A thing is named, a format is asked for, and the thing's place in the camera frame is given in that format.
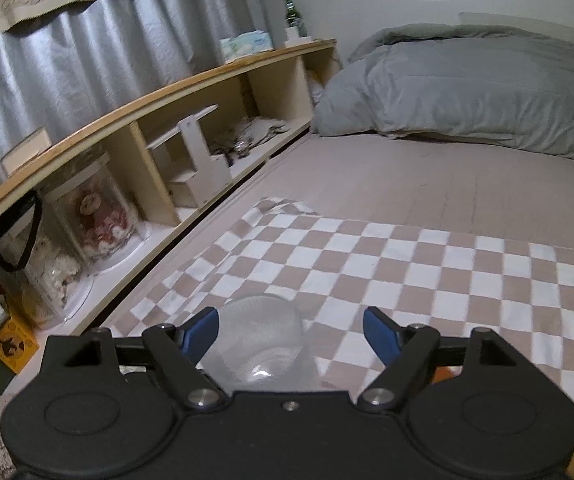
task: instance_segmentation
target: checkered blanket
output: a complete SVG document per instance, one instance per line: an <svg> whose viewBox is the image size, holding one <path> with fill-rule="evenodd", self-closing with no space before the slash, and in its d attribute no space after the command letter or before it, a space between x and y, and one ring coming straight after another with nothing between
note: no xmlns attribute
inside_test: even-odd
<svg viewBox="0 0 574 480"><path fill-rule="evenodd" d="M382 370L362 334L375 305L443 335L496 330L574 400L574 251L417 227L325 218L260 201L118 318L116 336L181 324L205 306L272 293L294 300L323 384L360 393Z"/></svg>

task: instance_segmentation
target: green glass bottle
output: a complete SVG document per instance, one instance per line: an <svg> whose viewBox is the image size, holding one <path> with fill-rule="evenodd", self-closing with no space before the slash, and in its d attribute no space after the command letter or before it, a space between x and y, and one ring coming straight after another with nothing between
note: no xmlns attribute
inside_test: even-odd
<svg viewBox="0 0 574 480"><path fill-rule="evenodd" d="M302 19L302 15L298 12L296 6L293 4L293 0L285 0L285 8L287 9L285 19L287 20L288 27L297 27L298 35L301 38L308 36L307 28L305 28L305 21Z"/></svg>

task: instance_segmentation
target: metal bolt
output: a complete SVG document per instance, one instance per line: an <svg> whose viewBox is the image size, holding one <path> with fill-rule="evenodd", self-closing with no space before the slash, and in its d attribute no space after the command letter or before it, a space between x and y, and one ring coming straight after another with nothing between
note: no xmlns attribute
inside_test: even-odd
<svg viewBox="0 0 574 480"><path fill-rule="evenodd" d="M287 410L288 412L295 412L299 407L299 403L297 403L295 400L288 400L287 402L283 402L283 410Z"/></svg>
<svg viewBox="0 0 574 480"><path fill-rule="evenodd" d="M394 400L394 394L385 388L371 388L363 392L363 400L373 406L388 404Z"/></svg>
<svg viewBox="0 0 574 480"><path fill-rule="evenodd" d="M202 388L199 390L194 390L189 395L187 395L187 401L194 406L199 408L209 408L221 400L218 392L210 390L209 388Z"/></svg>

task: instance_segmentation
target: silver curtain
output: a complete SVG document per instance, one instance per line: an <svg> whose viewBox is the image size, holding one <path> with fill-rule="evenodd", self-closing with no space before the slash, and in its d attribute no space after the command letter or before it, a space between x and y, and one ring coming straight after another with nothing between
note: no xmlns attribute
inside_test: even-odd
<svg viewBox="0 0 574 480"><path fill-rule="evenodd" d="M220 39L257 29L261 0L96 0L17 25L0 34L0 158L40 126L57 142L214 68Z"/></svg>

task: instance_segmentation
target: gray blanket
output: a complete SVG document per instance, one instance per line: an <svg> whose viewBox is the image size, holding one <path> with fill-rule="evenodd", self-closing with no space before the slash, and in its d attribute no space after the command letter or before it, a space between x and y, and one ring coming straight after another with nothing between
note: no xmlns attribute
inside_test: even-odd
<svg viewBox="0 0 574 480"><path fill-rule="evenodd" d="M574 44L485 25L381 30L328 83L315 126L322 136L435 132L574 158Z"/></svg>

